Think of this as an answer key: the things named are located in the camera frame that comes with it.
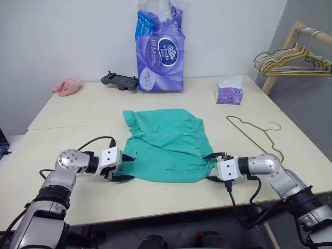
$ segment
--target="pink plush toy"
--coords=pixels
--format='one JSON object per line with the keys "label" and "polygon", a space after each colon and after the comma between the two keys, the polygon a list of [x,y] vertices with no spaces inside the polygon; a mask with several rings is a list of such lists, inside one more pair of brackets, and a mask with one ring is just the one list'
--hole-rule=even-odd
{"label": "pink plush toy", "polygon": [[52,91],[57,92],[59,96],[64,97],[77,92],[81,86],[82,83],[78,79],[66,78],[60,83],[55,84],[52,87]]}

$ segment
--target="black game controller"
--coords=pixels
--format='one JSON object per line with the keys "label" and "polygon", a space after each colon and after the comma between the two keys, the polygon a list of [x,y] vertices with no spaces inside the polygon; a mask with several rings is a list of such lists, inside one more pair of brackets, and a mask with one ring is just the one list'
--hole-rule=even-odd
{"label": "black game controller", "polygon": [[104,85],[115,84],[121,91],[128,89],[135,90],[139,85],[139,80],[135,76],[131,78],[127,76],[117,75],[116,73],[111,73],[110,71],[108,71],[108,74],[106,76],[101,78],[101,81]]}

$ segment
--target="green fabric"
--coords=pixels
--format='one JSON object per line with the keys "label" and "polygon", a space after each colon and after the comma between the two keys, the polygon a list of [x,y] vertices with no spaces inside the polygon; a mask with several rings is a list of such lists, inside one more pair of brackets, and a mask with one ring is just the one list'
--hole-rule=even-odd
{"label": "green fabric", "polygon": [[208,176],[216,160],[203,160],[212,148],[203,121],[183,109],[146,112],[123,111],[132,136],[124,154],[135,161],[122,162],[117,175],[132,175],[152,182],[197,182]]}

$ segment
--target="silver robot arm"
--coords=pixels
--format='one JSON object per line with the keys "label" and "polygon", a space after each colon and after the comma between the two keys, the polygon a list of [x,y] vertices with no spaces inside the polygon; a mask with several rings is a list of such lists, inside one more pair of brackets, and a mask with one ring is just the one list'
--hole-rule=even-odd
{"label": "silver robot arm", "polygon": [[10,241],[9,249],[63,249],[70,232],[64,222],[76,174],[93,173],[112,180],[122,162],[118,147],[102,151],[99,157],[91,152],[68,149],[61,152],[55,170],[46,177],[39,194],[30,203]]}
{"label": "silver robot arm", "polygon": [[263,175],[287,205],[313,243],[332,241],[332,210],[292,171],[285,169],[277,156],[234,157],[217,163],[216,176],[233,180],[243,175]]}

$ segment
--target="hanger rack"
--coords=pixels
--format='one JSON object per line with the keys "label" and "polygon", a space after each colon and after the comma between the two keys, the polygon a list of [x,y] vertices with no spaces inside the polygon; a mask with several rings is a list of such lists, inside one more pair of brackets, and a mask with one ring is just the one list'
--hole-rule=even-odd
{"label": "hanger rack", "polygon": [[[283,49],[288,49],[288,48],[292,48],[294,46],[294,44],[296,43],[298,36],[300,34],[300,29],[303,28],[303,25],[305,23],[304,22],[296,22],[292,28],[292,30],[290,31],[288,38],[285,41],[285,44],[283,46]],[[332,45],[332,36],[325,34],[325,33],[318,33],[316,35],[314,35],[312,37],[312,39],[315,40],[320,40],[324,43],[330,44]],[[274,83],[276,82],[276,80],[278,79],[278,76],[268,76],[264,85],[263,85],[263,92],[268,95],[274,85]]]}

